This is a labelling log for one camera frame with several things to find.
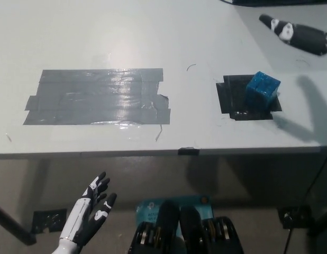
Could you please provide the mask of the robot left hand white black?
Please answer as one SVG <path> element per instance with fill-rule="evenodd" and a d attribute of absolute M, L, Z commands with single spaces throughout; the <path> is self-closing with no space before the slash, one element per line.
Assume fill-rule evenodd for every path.
<path fill-rule="evenodd" d="M 117 198 L 116 193 L 104 193 L 109 182 L 106 172 L 102 172 L 88 185 L 71 210 L 60 240 L 74 243 L 77 248 L 89 243 L 107 219 Z"/>

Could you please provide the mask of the robot right hand white black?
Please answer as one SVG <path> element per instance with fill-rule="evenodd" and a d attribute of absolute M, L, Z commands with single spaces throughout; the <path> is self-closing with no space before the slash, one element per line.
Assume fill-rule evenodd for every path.
<path fill-rule="evenodd" d="M 281 21 L 266 14 L 261 14 L 259 20 L 285 44 L 317 56 L 327 54 L 326 32 L 307 25 Z"/>

